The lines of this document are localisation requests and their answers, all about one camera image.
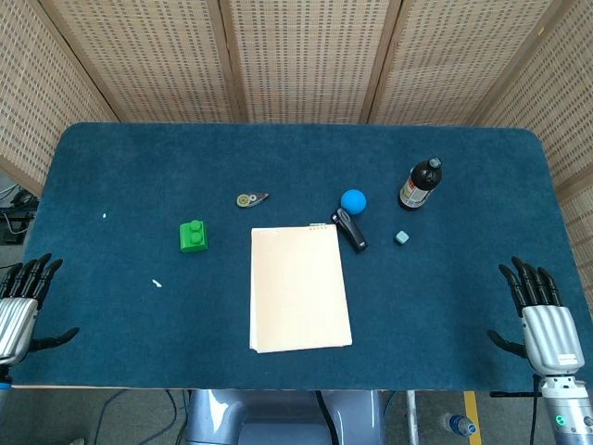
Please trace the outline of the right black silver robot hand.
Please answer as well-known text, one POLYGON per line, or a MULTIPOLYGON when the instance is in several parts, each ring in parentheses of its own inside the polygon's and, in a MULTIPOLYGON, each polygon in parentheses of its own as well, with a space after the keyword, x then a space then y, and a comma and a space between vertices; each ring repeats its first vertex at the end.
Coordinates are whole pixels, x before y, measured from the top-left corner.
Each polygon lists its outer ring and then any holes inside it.
POLYGON ((494 330, 487 332, 488 337, 501 350, 528 360, 538 375, 575 375, 584 367, 585 357, 555 279, 546 269, 517 257, 511 262, 512 268, 500 264, 498 269, 509 286, 524 342, 511 342, 494 330))

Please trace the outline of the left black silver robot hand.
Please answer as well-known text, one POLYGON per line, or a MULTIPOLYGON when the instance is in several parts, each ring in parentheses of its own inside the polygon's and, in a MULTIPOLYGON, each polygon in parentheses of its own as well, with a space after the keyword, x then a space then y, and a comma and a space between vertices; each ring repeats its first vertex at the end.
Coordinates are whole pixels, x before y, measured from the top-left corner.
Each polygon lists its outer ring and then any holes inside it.
POLYGON ((58 348, 80 332, 72 327, 56 337, 34 338, 37 317, 44 306, 53 278, 63 264, 50 253, 7 267, 1 279, 1 377, 30 353, 58 348))

